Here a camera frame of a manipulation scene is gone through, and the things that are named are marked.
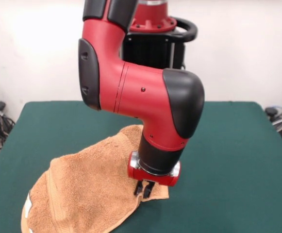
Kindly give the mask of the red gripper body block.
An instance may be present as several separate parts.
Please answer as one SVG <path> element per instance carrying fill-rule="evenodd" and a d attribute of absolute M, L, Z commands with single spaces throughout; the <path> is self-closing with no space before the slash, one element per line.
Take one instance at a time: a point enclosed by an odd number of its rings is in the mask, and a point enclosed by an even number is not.
<path fill-rule="evenodd" d="M 181 174 L 180 161 L 174 166 L 172 171 L 164 176 L 153 175 L 145 171 L 139 165 L 138 152 L 133 151 L 129 156 L 128 161 L 128 176 L 138 181 L 150 181 L 164 186 L 174 186 Z"/>

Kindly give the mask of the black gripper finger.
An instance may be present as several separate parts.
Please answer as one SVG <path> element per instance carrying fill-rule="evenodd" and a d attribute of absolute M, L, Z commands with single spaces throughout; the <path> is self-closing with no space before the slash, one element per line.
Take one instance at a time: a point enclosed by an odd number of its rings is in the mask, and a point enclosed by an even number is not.
<path fill-rule="evenodd" d="M 137 181 L 133 195 L 138 196 L 143 191 L 143 181 Z"/>
<path fill-rule="evenodd" d="M 148 199 L 150 197 L 153 187 L 154 187 L 154 182 L 149 182 L 147 184 L 143 192 L 144 199 Z"/>

